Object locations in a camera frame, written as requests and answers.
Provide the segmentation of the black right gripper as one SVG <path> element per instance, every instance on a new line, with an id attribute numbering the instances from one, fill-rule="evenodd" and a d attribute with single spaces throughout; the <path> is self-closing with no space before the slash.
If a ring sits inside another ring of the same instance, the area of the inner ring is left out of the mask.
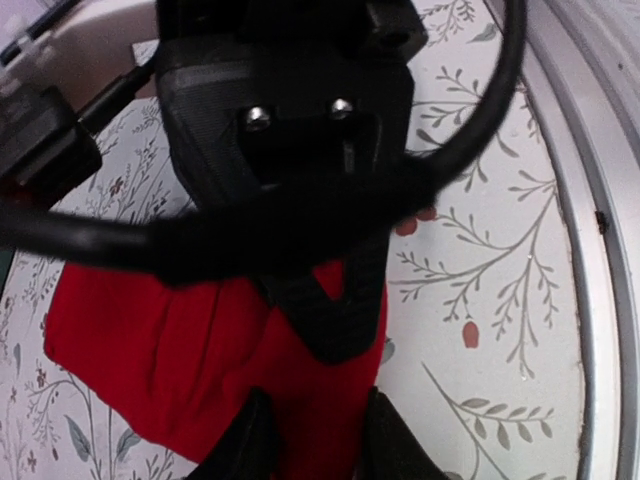
<path id="1" fill-rule="evenodd" d="M 428 35 L 410 1 L 159 1 L 155 85 L 196 211 L 187 250 L 356 250 L 387 233 L 365 180 L 397 162 Z"/>

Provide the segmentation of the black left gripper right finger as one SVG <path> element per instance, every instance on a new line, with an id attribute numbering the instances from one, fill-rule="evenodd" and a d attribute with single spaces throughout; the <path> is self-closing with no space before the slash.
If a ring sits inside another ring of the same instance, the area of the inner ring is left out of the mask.
<path id="1" fill-rule="evenodd" d="M 444 479 L 391 400 L 378 388 L 368 393 L 358 479 Z"/>

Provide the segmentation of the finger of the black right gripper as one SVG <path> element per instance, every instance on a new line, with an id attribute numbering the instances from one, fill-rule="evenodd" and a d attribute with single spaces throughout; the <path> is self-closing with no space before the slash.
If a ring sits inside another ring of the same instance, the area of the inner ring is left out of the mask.
<path id="1" fill-rule="evenodd" d="M 254 285 L 288 318 L 294 333 L 322 363 L 344 363 L 369 351 L 378 337 L 385 291 L 389 235 L 378 234 L 350 253 L 337 299 L 310 272 L 293 277 L 262 275 Z"/>

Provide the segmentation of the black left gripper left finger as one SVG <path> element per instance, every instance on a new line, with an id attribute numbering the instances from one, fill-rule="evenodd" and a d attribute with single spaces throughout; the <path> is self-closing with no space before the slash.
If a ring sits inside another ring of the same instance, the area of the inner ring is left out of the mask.
<path id="1" fill-rule="evenodd" d="M 275 471 L 280 436 L 271 398 L 253 388 L 218 443 L 190 480 L 265 480 Z"/>

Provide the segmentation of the red sock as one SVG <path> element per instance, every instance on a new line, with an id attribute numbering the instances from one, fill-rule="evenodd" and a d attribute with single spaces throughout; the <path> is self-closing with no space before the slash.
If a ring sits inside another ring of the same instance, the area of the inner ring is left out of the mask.
<path id="1" fill-rule="evenodd" d="M 67 264 L 45 322 L 47 357 L 143 439 L 201 462 L 254 387 L 272 399 L 279 479 L 349 479 L 379 371 L 387 303 L 371 348 L 316 360 L 245 278 L 181 290 L 145 274 Z"/>

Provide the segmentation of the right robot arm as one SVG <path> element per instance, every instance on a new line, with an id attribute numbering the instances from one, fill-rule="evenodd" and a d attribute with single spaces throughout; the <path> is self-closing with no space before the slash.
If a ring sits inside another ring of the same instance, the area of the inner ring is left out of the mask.
<path id="1" fill-rule="evenodd" d="M 370 349 L 428 35 L 410 1 L 63 1 L 1 55 L 1 241 L 168 285 L 246 278 L 322 363 Z M 56 213 L 152 88 L 194 211 Z"/>

